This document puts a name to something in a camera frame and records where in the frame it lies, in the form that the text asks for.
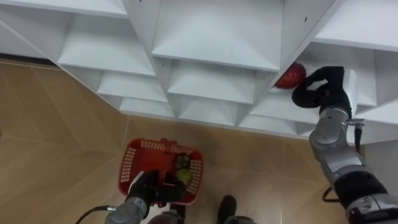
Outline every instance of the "wooden floor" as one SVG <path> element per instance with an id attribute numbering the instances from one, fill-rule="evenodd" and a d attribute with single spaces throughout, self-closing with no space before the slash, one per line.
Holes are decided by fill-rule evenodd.
<path id="1" fill-rule="evenodd" d="M 60 70 L 4 62 L 0 105 L 0 223 L 71 224 L 91 207 L 121 203 L 118 165 L 133 138 L 203 152 L 186 223 L 215 223 L 226 194 L 258 224 L 346 223 L 339 205 L 321 201 L 328 185 L 305 141 L 126 116 Z"/>

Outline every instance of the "metal arm segment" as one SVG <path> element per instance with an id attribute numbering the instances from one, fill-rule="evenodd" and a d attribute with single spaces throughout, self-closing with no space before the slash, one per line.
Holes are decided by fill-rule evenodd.
<path id="1" fill-rule="evenodd" d="M 398 223 L 398 201 L 389 195 L 364 159 L 348 145 L 348 113 L 333 106 L 320 113 L 310 135 L 315 158 L 346 209 L 350 223 Z"/>

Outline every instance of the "shoe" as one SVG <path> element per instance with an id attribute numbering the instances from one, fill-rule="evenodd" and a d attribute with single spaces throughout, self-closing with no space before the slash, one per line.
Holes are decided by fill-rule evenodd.
<path id="1" fill-rule="evenodd" d="M 230 195 L 223 198 L 218 208 L 217 224 L 225 224 L 228 217 L 234 216 L 236 212 L 236 199 Z"/>
<path id="2" fill-rule="evenodd" d="M 181 223 L 184 223 L 185 221 L 185 205 L 176 205 L 176 204 L 171 204 L 170 205 L 170 210 L 175 210 L 177 212 L 177 215 L 181 218 Z"/>

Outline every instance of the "red apple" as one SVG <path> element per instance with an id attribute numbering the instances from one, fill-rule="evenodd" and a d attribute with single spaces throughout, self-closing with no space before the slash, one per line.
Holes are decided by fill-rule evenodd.
<path id="1" fill-rule="evenodd" d="M 281 78 L 275 83 L 277 88 L 291 89 L 301 84 L 306 76 L 305 68 L 302 64 L 293 62 Z"/>

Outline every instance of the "wall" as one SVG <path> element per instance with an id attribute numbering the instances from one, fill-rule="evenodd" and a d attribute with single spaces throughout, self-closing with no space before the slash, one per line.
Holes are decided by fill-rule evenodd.
<path id="1" fill-rule="evenodd" d="M 21 39 L 17 38 L 5 26 L 0 24 L 0 53 L 28 56 L 35 58 L 44 58 L 40 53 L 27 45 Z"/>
<path id="2" fill-rule="evenodd" d="M 365 158 L 388 192 L 398 195 L 398 140 L 366 145 Z"/>

